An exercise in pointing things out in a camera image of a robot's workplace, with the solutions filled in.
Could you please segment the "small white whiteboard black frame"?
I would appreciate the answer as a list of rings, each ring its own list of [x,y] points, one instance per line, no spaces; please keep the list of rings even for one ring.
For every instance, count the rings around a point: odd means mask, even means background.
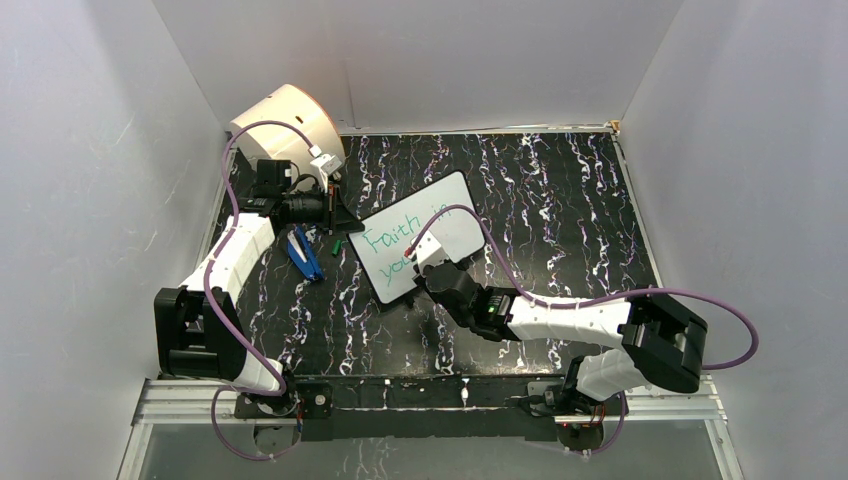
[[[459,170],[365,217],[364,230],[348,235],[381,303],[389,304],[416,287],[412,263],[404,252],[427,221],[454,204],[475,208],[466,175]],[[478,223],[461,209],[441,215],[429,232],[454,261],[476,254],[485,245]]]

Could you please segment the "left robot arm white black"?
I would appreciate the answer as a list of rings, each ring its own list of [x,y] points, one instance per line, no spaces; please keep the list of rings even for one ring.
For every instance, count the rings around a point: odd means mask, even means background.
[[[247,195],[224,183],[231,214],[204,260],[179,286],[154,298],[158,360],[163,374],[219,381],[268,415],[289,416],[300,401],[284,363],[266,357],[247,339],[237,303],[256,263],[286,234],[288,251],[310,281],[321,280],[302,230],[326,234],[363,230],[341,199],[341,161],[328,154],[303,171],[287,160],[259,160]]]

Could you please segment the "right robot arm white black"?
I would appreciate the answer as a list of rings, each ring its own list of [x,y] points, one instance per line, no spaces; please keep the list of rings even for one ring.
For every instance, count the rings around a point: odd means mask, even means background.
[[[632,388],[681,394],[700,386],[707,323],[667,294],[638,295],[588,306],[574,299],[522,296],[484,287],[452,262],[416,270],[416,282],[462,328],[493,342],[578,341],[605,352],[576,358],[563,387],[565,405],[590,413]]]

